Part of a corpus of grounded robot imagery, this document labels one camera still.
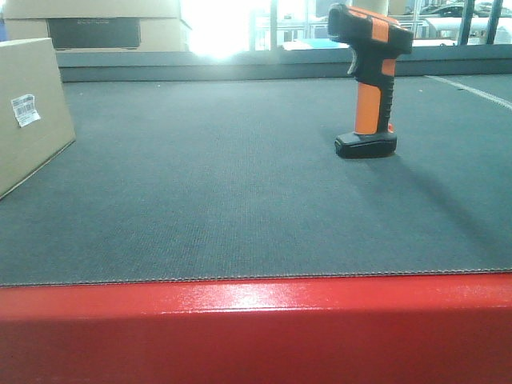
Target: box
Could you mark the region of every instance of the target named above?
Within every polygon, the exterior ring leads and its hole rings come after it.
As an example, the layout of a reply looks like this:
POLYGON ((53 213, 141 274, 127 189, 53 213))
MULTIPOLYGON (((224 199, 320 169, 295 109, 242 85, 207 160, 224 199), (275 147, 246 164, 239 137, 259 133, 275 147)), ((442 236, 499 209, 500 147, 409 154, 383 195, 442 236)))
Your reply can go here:
MULTIPOLYGON (((137 47, 118 48, 70 48, 58 49, 59 52, 187 52, 189 50, 190 28, 176 18, 141 18, 140 43, 137 47)), ((9 36, 16 39, 48 38, 50 31, 46 19, 17 20, 7 19, 9 36)))
POLYGON ((179 0, 7 0, 4 18, 182 18, 179 0))
POLYGON ((8 0, 12 39, 52 38, 62 52, 188 51, 180 0, 8 0))
POLYGON ((49 38, 0 42, 0 90, 1 199, 71 144, 75 133, 49 38), (23 128, 15 110, 23 113, 23 128))

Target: white floor line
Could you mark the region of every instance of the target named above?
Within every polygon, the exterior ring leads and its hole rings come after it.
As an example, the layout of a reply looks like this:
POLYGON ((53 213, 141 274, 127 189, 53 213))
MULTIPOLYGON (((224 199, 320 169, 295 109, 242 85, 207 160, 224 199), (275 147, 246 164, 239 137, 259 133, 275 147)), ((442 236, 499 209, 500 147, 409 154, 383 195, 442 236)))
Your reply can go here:
POLYGON ((445 84, 450 84, 451 86, 456 86, 459 89, 467 90, 468 92, 471 92, 472 94, 476 94, 477 96, 480 96, 481 98, 485 98, 491 102, 495 102, 496 104, 499 104, 500 106, 504 106, 508 110, 512 110, 512 102, 509 102, 508 100, 505 100, 504 98, 499 98, 498 96, 494 96, 493 94, 488 94, 487 92, 484 92, 483 90, 477 90, 476 88, 473 88, 471 86, 465 86, 464 84, 461 84, 460 82, 452 82, 451 80, 448 80, 447 78, 440 78, 439 76, 425 76, 426 78, 431 78, 432 80, 435 80, 436 82, 444 82, 445 84))

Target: scanner trigger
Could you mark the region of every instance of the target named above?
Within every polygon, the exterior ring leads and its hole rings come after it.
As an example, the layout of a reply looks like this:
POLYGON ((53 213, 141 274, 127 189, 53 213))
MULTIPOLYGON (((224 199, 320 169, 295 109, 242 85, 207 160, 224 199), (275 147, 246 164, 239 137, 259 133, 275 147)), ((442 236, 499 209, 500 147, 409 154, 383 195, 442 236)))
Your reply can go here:
POLYGON ((355 76, 359 70, 358 53, 354 48, 350 48, 352 51, 352 64, 350 64, 349 71, 347 72, 350 76, 355 76))

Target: scanner base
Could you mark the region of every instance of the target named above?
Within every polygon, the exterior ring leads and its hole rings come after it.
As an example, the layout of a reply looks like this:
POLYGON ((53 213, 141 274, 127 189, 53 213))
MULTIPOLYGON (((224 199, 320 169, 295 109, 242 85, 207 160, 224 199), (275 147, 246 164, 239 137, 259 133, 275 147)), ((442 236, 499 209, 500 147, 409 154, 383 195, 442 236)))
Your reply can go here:
POLYGON ((383 158, 397 148, 397 135, 391 132, 376 134, 342 134, 334 142, 341 158, 383 158))

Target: conveyor belt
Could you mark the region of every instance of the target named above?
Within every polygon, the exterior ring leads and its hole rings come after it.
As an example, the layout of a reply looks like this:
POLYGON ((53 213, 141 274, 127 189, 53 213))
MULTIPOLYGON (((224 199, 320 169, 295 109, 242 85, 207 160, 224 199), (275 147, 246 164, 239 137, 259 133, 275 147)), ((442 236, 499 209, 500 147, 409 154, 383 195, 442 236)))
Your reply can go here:
POLYGON ((78 140, 0 201, 0 285, 512 270, 512 112, 398 78, 396 155, 344 160, 355 88, 66 84, 78 140))

